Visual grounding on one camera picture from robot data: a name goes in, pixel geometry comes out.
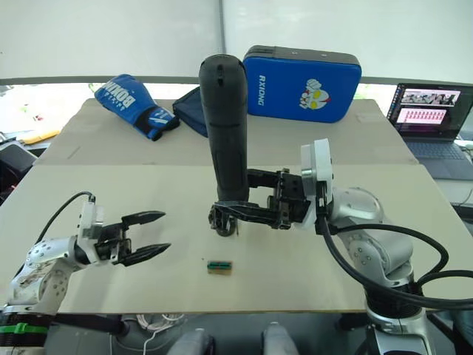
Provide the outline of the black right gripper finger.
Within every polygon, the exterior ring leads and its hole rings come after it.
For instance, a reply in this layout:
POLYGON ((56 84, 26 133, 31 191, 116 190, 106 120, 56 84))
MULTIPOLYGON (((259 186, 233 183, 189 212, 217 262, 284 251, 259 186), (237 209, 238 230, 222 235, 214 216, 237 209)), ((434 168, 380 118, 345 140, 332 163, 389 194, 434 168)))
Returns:
POLYGON ((261 169, 248 169, 248 186, 256 189, 258 187, 267 187, 272 189, 278 189, 283 185, 282 172, 270 172, 261 169))
POLYGON ((276 223, 276 212, 262 208, 258 204, 245 201, 218 201, 213 205, 214 211, 221 215, 236 218, 245 222, 272 226, 276 223))

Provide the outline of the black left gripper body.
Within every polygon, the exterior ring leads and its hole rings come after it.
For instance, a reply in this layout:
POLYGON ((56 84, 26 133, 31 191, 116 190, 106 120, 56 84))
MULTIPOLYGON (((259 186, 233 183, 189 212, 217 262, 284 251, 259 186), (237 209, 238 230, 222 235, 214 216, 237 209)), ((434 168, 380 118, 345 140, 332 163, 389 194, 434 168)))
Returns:
POLYGON ((132 242, 126 236, 129 226, 124 223, 115 223, 104 226, 95 244, 100 261, 111 261, 112 264, 130 264, 132 242))

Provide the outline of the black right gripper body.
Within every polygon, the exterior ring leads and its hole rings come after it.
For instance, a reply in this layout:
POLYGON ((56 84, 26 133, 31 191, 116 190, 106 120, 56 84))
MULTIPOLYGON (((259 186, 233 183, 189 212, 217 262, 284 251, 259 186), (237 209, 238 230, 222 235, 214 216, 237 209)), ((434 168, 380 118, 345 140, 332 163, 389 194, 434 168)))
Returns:
POLYGON ((301 223, 310 206, 304 193, 302 177, 293 175, 289 169, 276 172, 273 194, 267 199, 268 208, 275 214, 270 222, 273 229, 289 229, 294 223, 301 223))

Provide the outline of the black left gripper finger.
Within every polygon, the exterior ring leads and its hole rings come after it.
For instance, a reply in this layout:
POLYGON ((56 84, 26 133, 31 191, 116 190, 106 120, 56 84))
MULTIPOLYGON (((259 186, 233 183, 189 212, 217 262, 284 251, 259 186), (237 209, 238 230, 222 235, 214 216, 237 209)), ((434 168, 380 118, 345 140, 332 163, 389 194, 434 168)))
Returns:
POLYGON ((123 216, 121 221, 124 227, 130 227, 154 222, 165 215, 166 213, 161 211, 144 211, 123 216))
POLYGON ((153 244, 138 248, 135 251, 120 257, 119 263, 125 267, 133 266, 138 263, 150 260, 159 254, 162 254, 171 246, 170 243, 153 244))

